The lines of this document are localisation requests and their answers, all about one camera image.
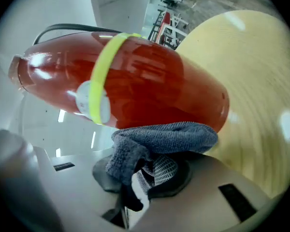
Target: gray floor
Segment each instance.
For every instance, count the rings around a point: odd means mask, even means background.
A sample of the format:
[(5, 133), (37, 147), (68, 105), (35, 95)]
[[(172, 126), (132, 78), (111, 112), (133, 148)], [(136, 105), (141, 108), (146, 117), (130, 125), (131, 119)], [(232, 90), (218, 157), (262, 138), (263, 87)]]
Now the gray floor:
[(184, 0), (175, 10), (189, 22), (185, 29), (178, 25), (186, 33), (215, 15), (233, 10), (255, 10), (281, 18), (270, 0)]

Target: black cable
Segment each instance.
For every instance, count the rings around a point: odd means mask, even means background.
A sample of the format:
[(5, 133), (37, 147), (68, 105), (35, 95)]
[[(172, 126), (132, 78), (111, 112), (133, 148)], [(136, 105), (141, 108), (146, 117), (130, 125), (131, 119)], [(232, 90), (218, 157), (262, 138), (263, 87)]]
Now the black cable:
[(33, 44), (38, 44), (40, 38), (47, 32), (53, 30), (60, 30), (60, 29), (70, 29), (70, 30), (81, 30), (81, 31), (88, 31), (88, 32), (111, 32), (111, 33), (121, 33), (117, 30), (112, 29), (104, 29), (99, 27), (81, 25), (81, 24), (70, 24), (70, 23), (61, 23), (61, 24), (54, 24), (47, 27), (44, 31), (42, 31), (34, 40)]

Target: black slot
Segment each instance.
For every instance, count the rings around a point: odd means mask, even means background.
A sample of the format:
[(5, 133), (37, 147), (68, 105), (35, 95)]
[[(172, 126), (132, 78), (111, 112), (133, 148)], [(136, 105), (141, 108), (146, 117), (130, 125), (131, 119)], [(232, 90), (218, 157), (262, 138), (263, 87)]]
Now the black slot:
[(60, 165), (55, 165), (54, 166), (54, 169), (56, 171), (60, 171), (60, 170), (64, 170), (64, 169), (67, 169), (67, 168), (71, 168), (71, 167), (74, 167), (75, 165), (71, 162), (68, 162), (68, 163), (64, 163), (64, 164), (60, 164)]
[(250, 218), (257, 212), (246, 197), (233, 184), (227, 184), (218, 188), (241, 222)]

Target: gray cloth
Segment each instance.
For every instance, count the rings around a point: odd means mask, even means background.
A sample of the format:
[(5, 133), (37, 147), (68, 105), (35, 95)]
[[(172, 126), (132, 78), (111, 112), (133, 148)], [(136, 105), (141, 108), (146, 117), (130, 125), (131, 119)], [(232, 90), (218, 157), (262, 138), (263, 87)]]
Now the gray cloth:
[(115, 151), (106, 172), (129, 186), (140, 159), (152, 161), (156, 154), (184, 151), (204, 153), (218, 141), (218, 135), (207, 125), (178, 122), (118, 130), (112, 140)]

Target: white label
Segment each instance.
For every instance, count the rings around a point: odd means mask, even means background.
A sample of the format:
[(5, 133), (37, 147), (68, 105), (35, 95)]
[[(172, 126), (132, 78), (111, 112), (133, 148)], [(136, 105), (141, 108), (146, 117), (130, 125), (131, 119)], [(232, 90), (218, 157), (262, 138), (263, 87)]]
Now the white label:
[[(78, 110), (87, 118), (91, 119), (89, 113), (89, 89), (90, 81), (83, 82), (76, 91), (75, 102)], [(110, 100), (104, 89), (101, 97), (100, 116), (103, 124), (107, 123), (111, 118)]]

